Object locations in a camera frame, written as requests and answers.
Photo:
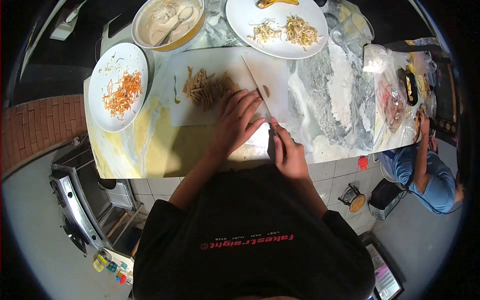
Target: man in blue shirt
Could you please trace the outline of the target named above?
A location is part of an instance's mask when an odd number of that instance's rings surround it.
[[[463,199],[463,187],[455,180],[452,171],[441,161],[437,153],[429,147],[430,120],[420,114],[422,140],[414,145],[399,148],[395,153],[377,153],[378,159],[388,173],[402,185],[413,180],[408,189],[420,202],[435,214],[445,214],[452,206]]]

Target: drinking glass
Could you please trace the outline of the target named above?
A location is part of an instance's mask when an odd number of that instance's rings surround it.
[[[372,24],[359,12],[352,12],[347,19],[330,31],[333,42],[345,46],[360,41],[372,41],[375,37]]]

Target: banana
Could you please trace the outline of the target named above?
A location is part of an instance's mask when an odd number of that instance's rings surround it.
[[[270,5],[277,3],[277,2],[283,2],[283,3],[289,3],[293,5],[298,5],[299,2],[298,0],[258,0],[257,6],[259,8],[267,8]]]

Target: black bag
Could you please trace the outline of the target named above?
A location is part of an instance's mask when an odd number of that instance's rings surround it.
[[[373,190],[368,202],[370,213],[378,220],[385,220],[400,201],[401,192],[396,184],[383,179]]]

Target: knife blade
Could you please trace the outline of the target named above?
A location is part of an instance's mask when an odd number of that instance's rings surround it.
[[[267,105],[267,103],[265,102],[265,99],[264,99],[264,98],[265,98],[265,94],[262,93],[260,87],[258,86],[258,83],[257,83],[257,81],[255,80],[255,77],[253,76],[252,72],[250,71],[250,68],[248,67],[247,62],[245,61],[245,58],[243,58],[242,55],[240,55],[240,57],[241,57],[241,59],[242,59],[242,61],[243,61],[243,65],[245,66],[245,68],[246,68],[247,71],[248,71],[248,74],[250,75],[251,80],[253,81],[253,83],[254,83],[255,86],[257,87],[258,94],[260,94],[260,96],[261,96],[261,98],[262,98],[262,101],[264,102],[265,107],[266,107],[266,109],[267,109],[267,112],[268,112],[268,114],[270,115],[270,118],[272,118],[273,115],[272,115],[272,113],[270,112],[270,109],[268,108],[268,105]]]

